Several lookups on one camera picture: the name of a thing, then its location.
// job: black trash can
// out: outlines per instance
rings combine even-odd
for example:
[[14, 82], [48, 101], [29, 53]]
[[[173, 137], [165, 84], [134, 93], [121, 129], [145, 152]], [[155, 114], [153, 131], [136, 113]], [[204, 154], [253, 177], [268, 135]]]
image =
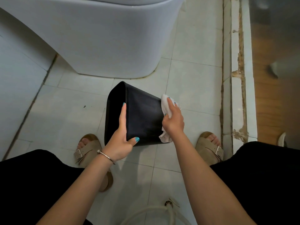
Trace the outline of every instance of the black trash can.
[[131, 86], [124, 81], [118, 83], [108, 95], [104, 143], [119, 127], [119, 116], [123, 103], [126, 103], [126, 139], [139, 137], [135, 146], [162, 144], [159, 136], [163, 133], [161, 99]]

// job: person's left arm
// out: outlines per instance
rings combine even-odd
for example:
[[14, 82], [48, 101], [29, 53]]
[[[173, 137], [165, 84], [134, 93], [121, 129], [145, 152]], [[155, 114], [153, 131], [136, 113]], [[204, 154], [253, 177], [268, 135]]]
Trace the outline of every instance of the person's left arm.
[[[102, 152], [113, 161], [118, 161], [125, 158], [135, 144], [135, 138], [126, 141], [126, 104], [124, 104], [119, 118], [119, 128]], [[104, 155], [97, 155], [37, 225], [82, 225], [112, 164]]]

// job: hand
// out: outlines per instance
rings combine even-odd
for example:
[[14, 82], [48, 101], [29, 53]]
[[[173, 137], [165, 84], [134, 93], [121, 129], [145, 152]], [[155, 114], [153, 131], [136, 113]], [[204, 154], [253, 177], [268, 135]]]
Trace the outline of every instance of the hand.
[[134, 137], [126, 141], [126, 133], [126, 103], [124, 103], [119, 117], [119, 128], [102, 150], [114, 162], [124, 159], [131, 152], [132, 147], [140, 140], [138, 137]]
[[183, 116], [177, 104], [173, 105], [170, 98], [167, 98], [169, 108], [172, 112], [172, 117], [169, 118], [168, 114], [163, 118], [163, 128], [172, 137], [175, 133], [183, 132], [185, 123], [183, 122]]

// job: forearm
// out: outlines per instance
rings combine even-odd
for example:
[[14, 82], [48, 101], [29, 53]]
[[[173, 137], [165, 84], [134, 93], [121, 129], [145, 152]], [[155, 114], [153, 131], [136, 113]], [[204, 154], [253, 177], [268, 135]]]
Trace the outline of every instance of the forearm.
[[98, 155], [37, 224], [82, 225], [111, 165]]
[[183, 132], [174, 133], [179, 165], [198, 224], [255, 224]]

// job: metal buckle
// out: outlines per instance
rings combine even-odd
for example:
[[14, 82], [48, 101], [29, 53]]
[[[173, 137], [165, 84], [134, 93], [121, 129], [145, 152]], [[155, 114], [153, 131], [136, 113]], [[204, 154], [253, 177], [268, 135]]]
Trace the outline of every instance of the metal buckle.
[[223, 150], [220, 146], [218, 146], [218, 147], [217, 147], [217, 150], [216, 150], [216, 152], [215, 152], [216, 156], [218, 156], [218, 157], [222, 160], [223, 153], [224, 153], [224, 150]]
[[75, 156], [75, 159], [76, 159], [76, 161], [77, 161], [77, 162], [79, 162], [79, 161], [82, 159], [83, 155], [81, 154], [81, 151], [80, 151], [80, 149], [77, 149], [75, 152], [77, 152], [77, 151], [79, 151], [80, 157], [79, 157], [79, 158], [77, 158], [77, 156], [76, 156], [76, 155], [77, 155], [77, 153], [75, 153], [75, 154], [74, 154], [74, 156]]

